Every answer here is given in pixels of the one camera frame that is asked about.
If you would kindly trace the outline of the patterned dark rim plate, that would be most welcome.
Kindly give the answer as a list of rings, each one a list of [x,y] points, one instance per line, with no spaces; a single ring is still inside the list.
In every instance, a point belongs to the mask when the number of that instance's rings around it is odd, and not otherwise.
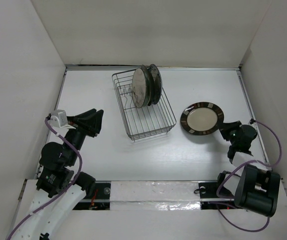
[[[206,136],[219,129],[224,122],[224,112],[212,102],[196,102],[186,107],[180,116],[181,127],[194,136]]]

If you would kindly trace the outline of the grey rim cream plate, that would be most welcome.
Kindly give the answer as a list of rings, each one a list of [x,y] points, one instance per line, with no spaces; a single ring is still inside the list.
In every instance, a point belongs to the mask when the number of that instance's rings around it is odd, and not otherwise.
[[[137,108],[148,104],[150,94],[148,80],[148,70],[144,65],[134,71],[131,90],[133,102]]]

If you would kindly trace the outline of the brown rim cream plate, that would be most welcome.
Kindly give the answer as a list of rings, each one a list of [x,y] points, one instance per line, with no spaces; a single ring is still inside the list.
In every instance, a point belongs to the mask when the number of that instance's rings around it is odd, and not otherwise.
[[[155,96],[155,81],[150,70],[145,65],[141,65],[140,68],[144,73],[146,82],[146,94],[142,107],[146,107],[150,106],[153,102]]]

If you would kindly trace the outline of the blue floral plate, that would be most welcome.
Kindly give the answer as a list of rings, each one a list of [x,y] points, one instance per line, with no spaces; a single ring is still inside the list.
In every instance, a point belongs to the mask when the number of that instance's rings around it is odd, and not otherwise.
[[[161,76],[161,73],[158,67],[155,64],[151,64],[148,70],[150,71],[153,81],[154,81],[154,94],[153,94],[151,103],[153,105],[156,105],[162,96],[162,91],[163,91],[162,76]]]

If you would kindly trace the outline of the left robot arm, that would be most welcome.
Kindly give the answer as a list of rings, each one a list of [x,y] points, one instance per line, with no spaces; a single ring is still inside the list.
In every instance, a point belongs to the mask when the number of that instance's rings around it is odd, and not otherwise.
[[[86,137],[96,137],[104,111],[90,109],[68,116],[52,111],[45,125],[62,143],[48,142],[41,150],[41,174],[27,215],[13,228],[9,240],[51,240],[74,207],[95,193],[96,180],[82,171],[80,150]]]

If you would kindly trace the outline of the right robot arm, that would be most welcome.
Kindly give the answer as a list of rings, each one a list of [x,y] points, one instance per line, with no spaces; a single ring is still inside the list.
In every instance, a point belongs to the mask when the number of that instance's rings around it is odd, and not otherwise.
[[[236,121],[221,123],[218,129],[223,139],[231,143],[227,153],[230,162],[236,153],[252,155],[251,143],[258,136],[254,127]],[[260,169],[253,165],[254,163],[268,168],[275,167],[258,160],[248,160],[236,167],[227,177],[221,173],[214,184],[214,190],[219,198],[227,196],[233,190],[229,179],[242,169],[233,197],[235,206],[271,218],[277,210],[281,176],[272,170]]]

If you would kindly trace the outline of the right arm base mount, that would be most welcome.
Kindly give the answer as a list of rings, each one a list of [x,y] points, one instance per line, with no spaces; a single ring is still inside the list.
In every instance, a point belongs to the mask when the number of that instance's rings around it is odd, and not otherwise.
[[[228,210],[236,207],[232,199],[233,195],[228,189],[223,188],[220,190],[220,194],[224,198],[217,196],[217,189],[218,184],[216,181],[202,181],[198,183],[193,193],[200,198],[201,210]]]

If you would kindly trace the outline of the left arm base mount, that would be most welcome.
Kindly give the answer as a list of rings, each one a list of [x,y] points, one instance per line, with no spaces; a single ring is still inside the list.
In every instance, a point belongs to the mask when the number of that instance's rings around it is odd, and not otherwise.
[[[110,209],[111,182],[97,181],[95,189],[82,199],[74,210],[105,211]]]

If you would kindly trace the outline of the foil taped front rail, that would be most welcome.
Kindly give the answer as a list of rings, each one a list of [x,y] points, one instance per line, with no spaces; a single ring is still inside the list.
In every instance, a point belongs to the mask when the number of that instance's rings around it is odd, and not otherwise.
[[[112,211],[198,211],[199,182],[210,181],[111,181]]]

